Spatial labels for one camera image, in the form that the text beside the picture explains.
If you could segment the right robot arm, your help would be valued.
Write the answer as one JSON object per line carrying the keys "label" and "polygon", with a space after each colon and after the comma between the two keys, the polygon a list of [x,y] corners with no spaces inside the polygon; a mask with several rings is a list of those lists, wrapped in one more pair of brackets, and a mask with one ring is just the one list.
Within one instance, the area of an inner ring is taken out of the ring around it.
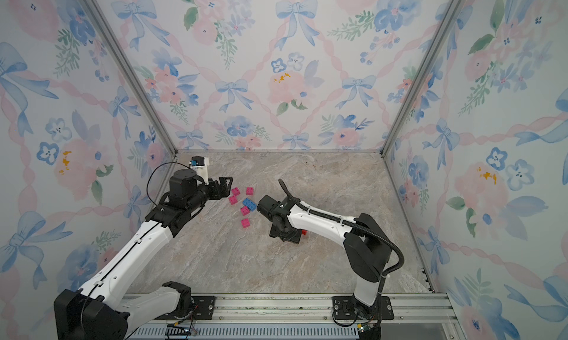
{"label": "right robot arm", "polygon": [[312,232],[343,247],[356,288],[350,319],[380,319],[380,304],[385,281],[405,263],[400,248],[392,242],[368,214],[345,217],[314,208],[296,197],[277,201],[264,196],[257,211],[272,223],[269,236],[298,244],[303,233]]}

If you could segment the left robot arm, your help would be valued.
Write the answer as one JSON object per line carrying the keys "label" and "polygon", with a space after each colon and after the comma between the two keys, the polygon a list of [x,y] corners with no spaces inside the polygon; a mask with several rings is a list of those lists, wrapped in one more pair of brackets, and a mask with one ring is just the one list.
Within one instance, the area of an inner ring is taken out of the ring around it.
{"label": "left robot arm", "polygon": [[132,301],[124,296],[153,257],[171,242],[206,203],[228,198],[232,177],[205,178],[206,168],[181,169],[170,189],[146,216],[139,230],[94,277],[54,301],[58,339],[127,339],[142,325],[163,315],[188,319],[197,308],[192,289],[165,282]]}

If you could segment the blue lego brick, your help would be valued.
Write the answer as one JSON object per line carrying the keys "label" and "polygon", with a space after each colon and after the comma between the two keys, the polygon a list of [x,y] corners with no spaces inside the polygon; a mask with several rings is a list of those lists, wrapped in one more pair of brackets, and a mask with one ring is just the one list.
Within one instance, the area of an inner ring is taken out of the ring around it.
{"label": "blue lego brick", "polygon": [[254,211],[257,209],[257,204],[252,200],[250,200],[249,198],[243,200],[243,205],[247,207],[250,211]]}

